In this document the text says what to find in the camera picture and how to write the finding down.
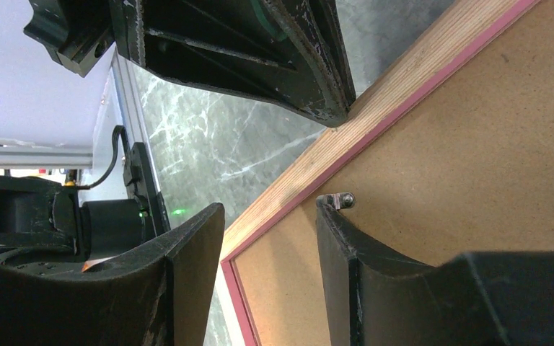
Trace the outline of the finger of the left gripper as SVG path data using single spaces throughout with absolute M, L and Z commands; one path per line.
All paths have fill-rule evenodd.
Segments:
M 111 1 L 119 54 L 162 80 L 329 128 L 356 91 L 334 1 Z

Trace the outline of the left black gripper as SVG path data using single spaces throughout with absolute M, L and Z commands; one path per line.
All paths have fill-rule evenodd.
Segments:
M 26 36 L 50 58 L 84 78 L 114 43 L 110 5 L 104 0 L 30 0 Z

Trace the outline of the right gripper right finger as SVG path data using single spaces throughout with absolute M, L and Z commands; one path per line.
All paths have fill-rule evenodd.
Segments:
M 332 345 L 554 345 L 554 252 L 465 252 L 433 267 L 359 230 L 353 198 L 318 198 Z

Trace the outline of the pink wooden picture frame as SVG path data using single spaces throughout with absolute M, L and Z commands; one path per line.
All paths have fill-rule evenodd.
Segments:
M 258 334 L 235 258 L 308 198 L 406 112 L 534 6 L 533 1 L 456 1 L 226 230 L 221 251 L 245 345 Z

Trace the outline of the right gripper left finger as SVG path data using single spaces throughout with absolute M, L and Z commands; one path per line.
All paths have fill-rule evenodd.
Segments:
M 202 345 L 224 227 L 212 203 L 88 270 L 0 263 L 0 345 Z

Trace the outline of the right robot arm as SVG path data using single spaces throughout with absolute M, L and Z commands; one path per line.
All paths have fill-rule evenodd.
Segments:
M 432 267 L 317 199 L 332 345 L 554 345 L 554 252 L 472 252 Z M 202 345 L 224 233 L 213 203 L 171 231 L 143 195 L 0 177 L 0 345 Z

